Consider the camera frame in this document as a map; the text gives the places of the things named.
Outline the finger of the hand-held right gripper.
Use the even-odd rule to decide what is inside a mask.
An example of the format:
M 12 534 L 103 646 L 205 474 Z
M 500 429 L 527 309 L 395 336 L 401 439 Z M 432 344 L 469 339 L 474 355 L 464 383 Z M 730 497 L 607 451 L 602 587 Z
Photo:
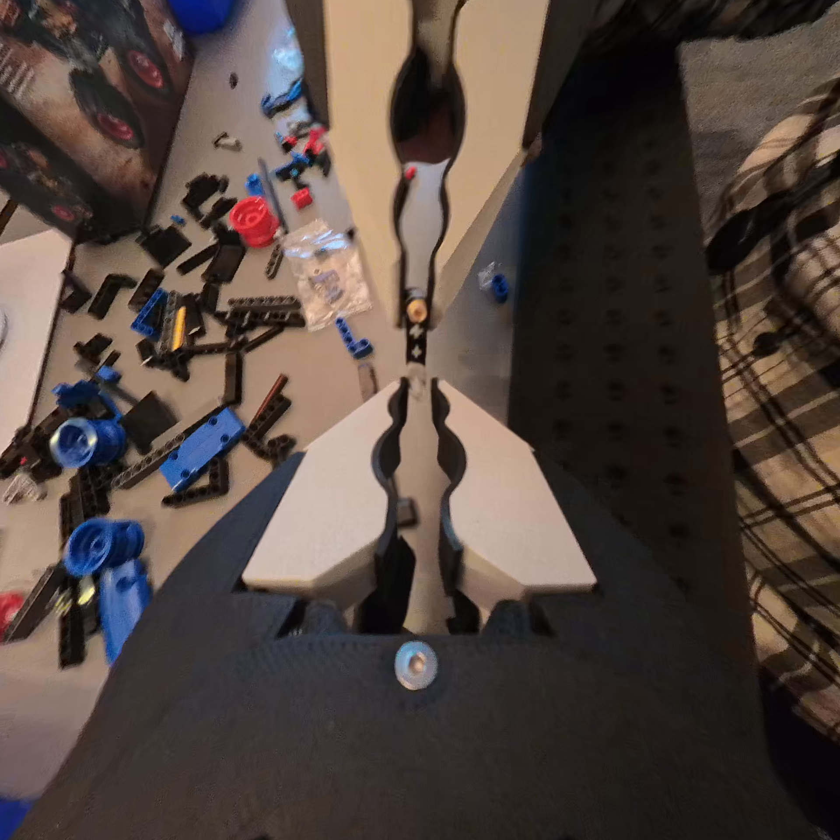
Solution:
M 465 284 L 524 161 L 549 7 L 546 1 L 469 1 L 453 12 L 448 59 L 463 118 L 441 182 L 448 214 L 434 254 L 436 317 Z
M 392 94 L 413 45 L 413 6 L 326 1 L 322 8 L 332 162 L 367 276 L 396 327 L 403 250 L 393 214 L 403 169 L 392 137 Z

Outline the long black holed beam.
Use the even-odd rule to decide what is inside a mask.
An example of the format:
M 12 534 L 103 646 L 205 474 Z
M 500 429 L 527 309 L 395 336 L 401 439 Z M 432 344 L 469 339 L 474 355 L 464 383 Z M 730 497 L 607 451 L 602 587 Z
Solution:
M 415 399 L 424 395 L 427 385 L 427 334 L 431 315 L 426 291 L 417 287 L 408 288 L 404 302 L 406 378 L 409 393 Z

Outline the person's right forearm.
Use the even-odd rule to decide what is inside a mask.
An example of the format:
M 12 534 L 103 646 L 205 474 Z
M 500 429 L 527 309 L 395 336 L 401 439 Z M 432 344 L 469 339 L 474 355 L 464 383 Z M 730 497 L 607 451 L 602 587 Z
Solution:
M 836 1 L 597 2 L 585 41 L 593 51 L 648 41 L 761 39 L 811 25 Z

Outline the empty clear plastic bag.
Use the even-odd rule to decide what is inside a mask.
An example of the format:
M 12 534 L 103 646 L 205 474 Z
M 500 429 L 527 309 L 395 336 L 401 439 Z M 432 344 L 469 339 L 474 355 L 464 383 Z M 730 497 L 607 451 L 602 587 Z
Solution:
M 276 31 L 270 54 L 273 66 L 281 77 L 293 81 L 302 78 L 305 62 L 294 25 L 279 28 Z

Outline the long black toy axle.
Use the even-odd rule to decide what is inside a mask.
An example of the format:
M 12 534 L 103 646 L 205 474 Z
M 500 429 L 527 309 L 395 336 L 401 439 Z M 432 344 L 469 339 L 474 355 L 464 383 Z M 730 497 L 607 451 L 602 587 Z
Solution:
M 261 156 L 257 158 L 257 165 L 259 168 L 259 178 L 269 208 L 279 223 L 281 233 L 286 236 L 289 234 L 290 229 L 286 217 L 281 210 L 275 187 L 272 184 L 268 165 Z

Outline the blue square toy panel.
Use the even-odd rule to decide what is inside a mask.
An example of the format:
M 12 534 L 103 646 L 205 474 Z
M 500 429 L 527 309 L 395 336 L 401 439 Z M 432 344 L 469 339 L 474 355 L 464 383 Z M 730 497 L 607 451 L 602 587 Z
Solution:
M 188 489 L 210 462 L 234 447 L 247 426 L 230 407 L 212 414 L 166 457 L 161 475 L 173 492 Z

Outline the blue storage bin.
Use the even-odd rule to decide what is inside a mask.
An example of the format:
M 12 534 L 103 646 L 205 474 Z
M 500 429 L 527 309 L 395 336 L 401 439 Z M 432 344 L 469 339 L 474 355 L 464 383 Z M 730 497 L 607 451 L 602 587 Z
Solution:
M 224 28 L 236 1 L 168 1 L 168 4 L 182 31 L 195 36 Z

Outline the large black angled connector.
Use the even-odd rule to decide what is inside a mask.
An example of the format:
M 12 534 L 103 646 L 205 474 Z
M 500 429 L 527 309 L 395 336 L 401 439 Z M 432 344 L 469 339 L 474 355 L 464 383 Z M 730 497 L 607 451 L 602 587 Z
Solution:
M 203 205 L 216 194 L 225 194 L 228 185 L 227 175 L 206 172 L 196 175 L 185 184 L 181 205 L 193 220 L 200 222 L 204 216 Z

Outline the blue holed toy beam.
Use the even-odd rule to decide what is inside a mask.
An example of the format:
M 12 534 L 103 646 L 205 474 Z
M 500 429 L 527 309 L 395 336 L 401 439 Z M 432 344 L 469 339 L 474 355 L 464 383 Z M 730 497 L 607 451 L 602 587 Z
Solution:
M 339 332 L 344 348 L 355 361 L 362 361 L 373 354 L 372 343 L 366 338 L 356 339 L 345 318 L 336 318 L 334 325 Z

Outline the blue long tube connector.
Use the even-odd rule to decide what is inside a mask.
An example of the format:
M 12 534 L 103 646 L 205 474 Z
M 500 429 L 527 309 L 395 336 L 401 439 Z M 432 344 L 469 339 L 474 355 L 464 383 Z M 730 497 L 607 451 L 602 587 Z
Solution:
M 152 586 L 144 562 L 131 559 L 106 568 L 99 580 L 99 616 L 109 666 L 151 602 Z

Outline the stack of black toy beams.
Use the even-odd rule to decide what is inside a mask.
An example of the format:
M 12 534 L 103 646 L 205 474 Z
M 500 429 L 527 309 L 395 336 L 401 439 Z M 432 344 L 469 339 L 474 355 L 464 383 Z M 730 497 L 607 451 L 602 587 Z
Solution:
M 223 355 L 224 393 L 220 396 L 217 406 L 156 448 L 153 448 L 152 444 L 172 428 L 169 411 L 160 403 L 156 394 L 146 395 L 133 405 L 129 412 L 124 413 L 122 426 L 128 436 L 128 444 L 122 457 L 109 465 L 76 469 L 77 474 L 73 479 L 79 496 L 79 523 L 76 527 L 92 518 L 106 518 L 105 514 L 110 510 L 110 492 L 135 487 L 155 472 L 161 474 L 160 467 L 166 457 L 212 414 L 225 407 L 235 411 L 242 401 L 244 357 L 247 352 L 274 339 L 285 329 L 302 328 L 305 324 L 301 304 L 294 297 L 231 299 L 229 304 L 226 312 L 206 311 L 206 314 L 226 328 L 226 340 L 221 343 L 187 343 L 176 352 L 171 352 L 171 349 L 165 350 L 162 343 L 154 343 L 145 338 L 138 343 L 137 348 L 144 364 L 168 371 L 184 381 L 188 379 L 191 360 L 202 355 Z M 104 366 L 98 369 L 92 382 L 109 395 L 107 388 L 112 382 L 107 378 Z M 254 423 L 251 421 L 246 424 L 247 430 L 236 445 L 246 446 L 259 458 L 276 466 L 288 455 L 296 440 L 288 435 L 281 435 L 267 441 L 266 435 L 290 405 L 283 393 L 275 397 Z M 173 492 L 170 489 L 170 493 L 162 499 L 162 506 L 171 509 L 187 508 L 226 496 L 228 452 L 214 458 L 188 489 L 181 492 Z M 80 578 L 90 578 L 96 585 L 99 622 L 99 580 L 104 570 Z

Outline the black flat toy panel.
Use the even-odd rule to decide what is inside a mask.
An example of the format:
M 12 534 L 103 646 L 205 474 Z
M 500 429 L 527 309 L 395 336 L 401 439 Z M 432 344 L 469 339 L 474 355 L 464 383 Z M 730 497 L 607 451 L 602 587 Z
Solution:
M 161 269 L 168 267 L 193 246 L 178 224 L 171 224 L 168 227 L 150 227 L 144 230 L 135 241 Z

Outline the white booklet stand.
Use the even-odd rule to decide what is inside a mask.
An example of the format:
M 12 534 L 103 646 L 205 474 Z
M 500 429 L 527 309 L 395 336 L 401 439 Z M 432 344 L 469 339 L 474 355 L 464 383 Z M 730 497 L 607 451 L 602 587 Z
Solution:
M 1 447 L 35 405 L 70 252 L 49 229 L 1 247 Z

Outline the blue bin with square tag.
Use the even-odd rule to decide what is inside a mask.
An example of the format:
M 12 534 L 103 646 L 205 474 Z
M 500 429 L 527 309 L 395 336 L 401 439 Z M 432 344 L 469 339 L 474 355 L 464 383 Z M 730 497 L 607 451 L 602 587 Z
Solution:
M 1 839 L 10 839 L 18 830 L 20 824 L 29 813 L 34 801 L 32 800 L 15 800 L 1 797 L 0 802 L 0 837 Z

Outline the blue open frame beam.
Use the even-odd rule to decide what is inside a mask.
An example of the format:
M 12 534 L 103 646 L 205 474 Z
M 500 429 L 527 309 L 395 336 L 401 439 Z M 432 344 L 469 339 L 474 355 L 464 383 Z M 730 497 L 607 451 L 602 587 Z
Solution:
M 130 329 L 147 340 L 158 342 L 161 338 L 168 299 L 169 293 L 165 289 L 155 290 L 132 321 Z

